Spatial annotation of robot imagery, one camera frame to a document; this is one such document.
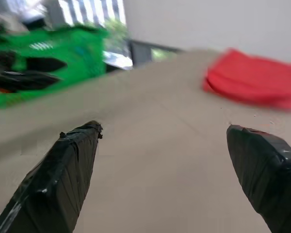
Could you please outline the green plastic basket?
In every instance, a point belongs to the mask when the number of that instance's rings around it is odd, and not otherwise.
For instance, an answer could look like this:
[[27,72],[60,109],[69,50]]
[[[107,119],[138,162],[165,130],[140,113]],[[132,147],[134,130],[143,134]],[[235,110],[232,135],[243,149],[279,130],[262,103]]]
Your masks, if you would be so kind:
[[51,57],[67,64],[55,72],[44,72],[61,79],[43,90],[0,92],[0,108],[39,98],[74,86],[106,73],[104,28],[88,25],[65,25],[56,30],[40,29],[25,33],[8,33],[0,26],[0,73],[25,71],[26,59]]

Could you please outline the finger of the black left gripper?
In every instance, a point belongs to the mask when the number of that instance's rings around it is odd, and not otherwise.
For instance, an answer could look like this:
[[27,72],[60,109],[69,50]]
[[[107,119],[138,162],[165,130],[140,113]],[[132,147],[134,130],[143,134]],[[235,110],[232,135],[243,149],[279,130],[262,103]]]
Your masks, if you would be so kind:
[[61,81],[56,76],[41,72],[2,72],[0,73],[0,92],[43,90]]
[[51,57],[31,57],[26,59],[25,71],[55,72],[65,68],[67,64]]

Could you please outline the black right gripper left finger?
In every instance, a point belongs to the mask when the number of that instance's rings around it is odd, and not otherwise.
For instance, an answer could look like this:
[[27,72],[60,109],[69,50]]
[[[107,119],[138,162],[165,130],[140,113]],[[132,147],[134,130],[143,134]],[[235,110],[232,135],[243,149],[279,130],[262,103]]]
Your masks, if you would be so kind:
[[102,126],[89,121],[58,140],[0,214],[0,233],[73,233],[88,193]]

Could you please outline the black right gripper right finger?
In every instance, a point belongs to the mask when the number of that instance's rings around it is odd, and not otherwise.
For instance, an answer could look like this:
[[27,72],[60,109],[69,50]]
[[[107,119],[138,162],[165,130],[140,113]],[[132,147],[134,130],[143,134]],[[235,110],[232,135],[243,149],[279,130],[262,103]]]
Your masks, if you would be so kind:
[[291,233],[291,146],[263,131],[230,125],[228,152],[242,190],[271,233]]

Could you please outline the red folded cloth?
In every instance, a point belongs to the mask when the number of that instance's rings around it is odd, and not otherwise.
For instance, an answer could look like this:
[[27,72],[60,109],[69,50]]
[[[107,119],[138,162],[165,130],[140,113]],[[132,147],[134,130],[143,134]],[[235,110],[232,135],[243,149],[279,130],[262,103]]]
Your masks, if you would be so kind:
[[291,63],[229,49],[208,66],[202,87],[236,102],[291,111]]

